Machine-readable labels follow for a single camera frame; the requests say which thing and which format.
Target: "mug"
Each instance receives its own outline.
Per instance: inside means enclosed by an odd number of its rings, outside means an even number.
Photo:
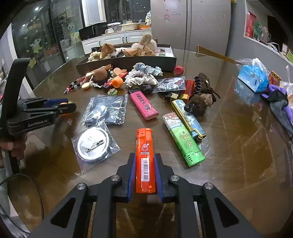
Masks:
[[[105,33],[106,33],[106,34],[107,34],[107,33],[113,33],[113,32],[114,32],[113,28],[109,28],[109,29],[105,30]]]

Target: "gray cloth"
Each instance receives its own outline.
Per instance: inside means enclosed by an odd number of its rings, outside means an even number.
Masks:
[[[293,129],[291,123],[289,122],[286,113],[282,110],[282,108],[285,107],[287,103],[288,102],[286,100],[270,103],[270,108],[279,122],[287,129],[289,136],[292,137]]]

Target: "pink lighter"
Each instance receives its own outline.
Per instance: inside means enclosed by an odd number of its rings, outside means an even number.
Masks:
[[[144,119],[150,120],[155,118],[159,113],[156,109],[150,104],[147,98],[139,89],[131,89],[128,91],[131,100],[134,102]]]

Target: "glass table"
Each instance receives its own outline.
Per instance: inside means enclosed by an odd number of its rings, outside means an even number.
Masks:
[[[163,163],[189,182],[213,183],[264,237],[278,237],[293,210],[292,146],[287,132],[269,106],[237,79],[236,65],[211,56],[175,50],[177,64],[185,68],[186,79],[204,73],[221,99],[208,107],[197,120],[207,136],[201,150],[205,161],[188,168],[176,143],[162,120],[172,106],[158,94],[148,96],[159,112],[156,119],[143,119],[129,99],[125,122],[109,126],[121,150],[85,174],[80,173],[71,138],[90,97],[104,94],[99,89],[75,90],[64,95],[65,88],[79,74],[73,59],[48,76],[34,93],[37,97],[73,101],[75,113],[58,117],[56,123],[28,134],[24,173],[37,183],[48,214],[78,183],[100,183],[127,163],[136,151],[136,130],[153,130],[154,152]],[[164,73],[171,77],[173,73]],[[118,94],[125,94],[125,88]],[[33,230],[40,223],[40,205],[30,181],[16,178],[9,183],[9,197],[24,224]],[[135,195],[129,204],[117,205],[117,237],[173,237],[174,206],[151,202]]]

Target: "screw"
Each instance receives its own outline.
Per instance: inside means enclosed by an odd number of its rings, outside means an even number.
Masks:
[[[172,175],[171,176],[171,180],[174,181],[174,182],[176,182],[176,181],[179,180],[179,176],[178,175]]]
[[[119,179],[120,179],[120,177],[117,174],[114,174],[114,175],[111,176],[112,181],[118,181]]]
[[[214,185],[212,183],[206,183],[205,184],[205,188],[208,190],[211,190],[214,187]]]
[[[86,188],[86,184],[85,183],[79,183],[78,185],[77,185],[77,189],[78,190],[84,190]]]

